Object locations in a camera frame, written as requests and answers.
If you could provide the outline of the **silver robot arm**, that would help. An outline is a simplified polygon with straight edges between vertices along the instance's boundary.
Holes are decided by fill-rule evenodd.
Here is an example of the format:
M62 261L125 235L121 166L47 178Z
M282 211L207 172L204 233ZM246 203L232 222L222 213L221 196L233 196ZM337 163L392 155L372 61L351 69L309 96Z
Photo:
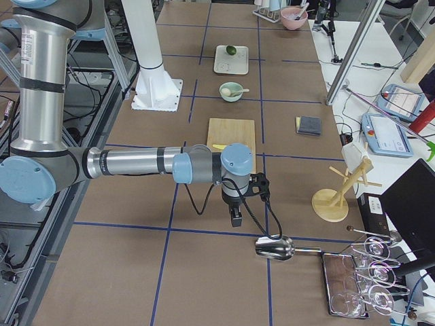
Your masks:
M67 45L78 32L104 30L102 1L16 1L13 15L22 30L20 130L1 163L4 193L35 204L103 175L170 174L176 183L221 185L231 223L241 225L253 167L246 145L217 153L205 145L114 151L63 143Z

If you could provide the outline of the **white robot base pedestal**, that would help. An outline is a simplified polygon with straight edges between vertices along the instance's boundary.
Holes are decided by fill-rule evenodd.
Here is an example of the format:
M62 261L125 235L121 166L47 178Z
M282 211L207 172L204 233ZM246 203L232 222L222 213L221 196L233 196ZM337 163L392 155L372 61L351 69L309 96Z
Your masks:
M183 81L164 67L152 2L126 0L122 6L139 63L132 109L177 111Z

